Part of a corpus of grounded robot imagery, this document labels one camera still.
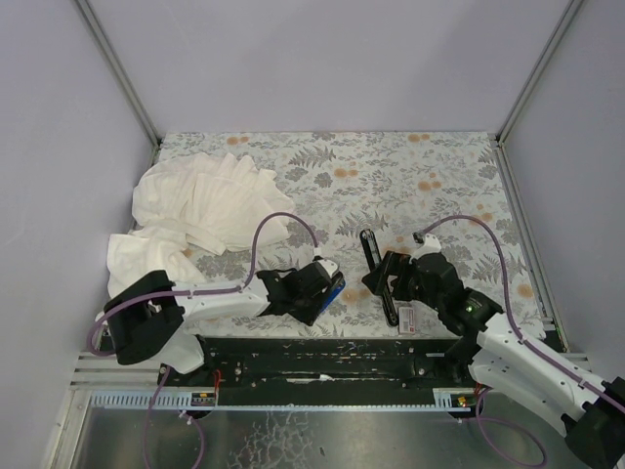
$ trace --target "crumpled white towel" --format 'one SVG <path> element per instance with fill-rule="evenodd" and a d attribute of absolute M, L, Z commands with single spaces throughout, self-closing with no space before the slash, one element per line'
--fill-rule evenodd
<path fill-rule="evenodd" d="M 276 173 L 257 169 L 249 155 L 236 160 L 198 153 L 154 165 L 133 194 L 133 216 L 142 226 L 187 234 L 209 252 L 242 251 L 252 245 L 259 223 L 273 212 L 292 212 L 295 203 L 275 186 Z M 259 245 L 289 237 L 289 219 L 269 220 Z"/>
<path fill-rule="evenodd" d="M 115 297 L 145 274 L 157 270 L 165 270 L 170 280 L 206 281 L 183 253 L 187 248 L 184 233 L 160 227 L 112 234 L 106 255 L 110 272 L 108 294 Z"/>
<path fill-rule="evenodd" d="M 113 234 L 108 242 L 110 296 L 153 270 L 165 270 L 172 281 L 204 282 L 183 253 L 188 243 L 220 255 L 249 249 L 265 217 L 295 208 L 275 186 L 275 176 L 257 169 L 250 156 L 237 161 L 230 153 L 224 158 L 198 153 L 152 166 L 133 193 L 133 216 L 144 228 Z M 288 221 L 269 220 L 259 245 L 289 237 Z"/>

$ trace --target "floral pattern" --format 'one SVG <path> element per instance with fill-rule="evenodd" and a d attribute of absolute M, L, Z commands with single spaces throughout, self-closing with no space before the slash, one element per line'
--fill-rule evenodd
<path fill-rule="evenodd" d="M 312 327 L 288 316 L 230 318 L 189 324 L 189 332 L 206 336 L 396 336 L 396 328 L 386 325 L 382 303 L 360 281 L 368 269 L 359 232 L 373 230 L 382 251 L 408 252 L 415 247 L 413 232 L 462 213 L 480 217 L 502 241 L 513 312 L 530 334 L 543 334 L 519 235 L 486 134 L 172 133 L 165 138 L 159 158 L 199 151 L 249 154 L 257 167 L 276 171 L 278 188 L 293 198 L 296 213 L 312 225 L 323 255 L 341 265 L 347 286 Z M 308 232 L 295 222 L 288 228 L 287 240 L 259 250 L 259 269 L 299 268 L 311 260 Z M 458 221 L 439 227 L 435 234 L 465 283 L 503 305 L 499 260 L 483 229 Z M 192 246 L 187 254 L 209 282 L 239 279 L 249 269 L 249 252 L 213 256 Z M 436 312 L 419 303 L 413 306 L 419 317 L 417 337 L 451 336 Z"/>

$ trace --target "metal plate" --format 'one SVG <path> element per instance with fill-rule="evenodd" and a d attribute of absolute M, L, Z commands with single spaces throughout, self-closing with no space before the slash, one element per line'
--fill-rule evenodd
<path fill-rule="evenodd" d="M 527 426 L 547 447 L 548 468 L 585 467 L 551 427 L 505 397 L 489 396 L 485 414 Z M 91 409 L 73 467 L 144 467 L 145 417 L 141 410 Z M 442 413 L 215 411 L 200 424 L 207 442 L 200 468 L 516 467 L 486 445 L 475 423 L 459 424 Z M 176 412 L 155 412 L 148 429 L 152 469 L 192 466 L 197 432 Z M 527 462 L 539 460 L 525 437 L 506 428 L 489 430 L 503 450 Z"/>
<path fill-rule="evenodd" d="M 451 394 L 432 390 L 433 404 L 424 405 L 218 405 L 214 406 L 214 390 L 161 391 L 152 408 L 154 410 L 220 410 L 262 412 L 456 412 L 470 411 L 454 406 Z M 90 405 L 93 408 L 146 410 L 152 398 L 151 391 L 94 391 Z"/>

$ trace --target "red wire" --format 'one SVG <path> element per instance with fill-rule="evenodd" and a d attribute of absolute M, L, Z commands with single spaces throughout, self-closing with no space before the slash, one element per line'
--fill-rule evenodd
<path fill-rule="evenodd" d="M 215 403 L 217 402 L 217 393 L 219 392 L 219 383 L 222 382 L 222 373 L 216 369 L 215 371 L 213 371 L 213 374 L 215 375 Z"/>

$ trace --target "white wall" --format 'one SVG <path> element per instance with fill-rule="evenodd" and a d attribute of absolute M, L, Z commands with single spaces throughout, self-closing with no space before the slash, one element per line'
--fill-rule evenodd
<path fill-rule="evenodd" d="M 625 3 L 586 2 L 508 144 L 566 335 L 625 375 Z"/>
<path fill-rule="evenodd" d="M 568 0 L 92 0 L 165 131 L 497 131 Z"/>
<path fill-rule="evenodd" d="M 39 466 L 150 147 L 67 0 L 0 2 L 0 466 Z"/>

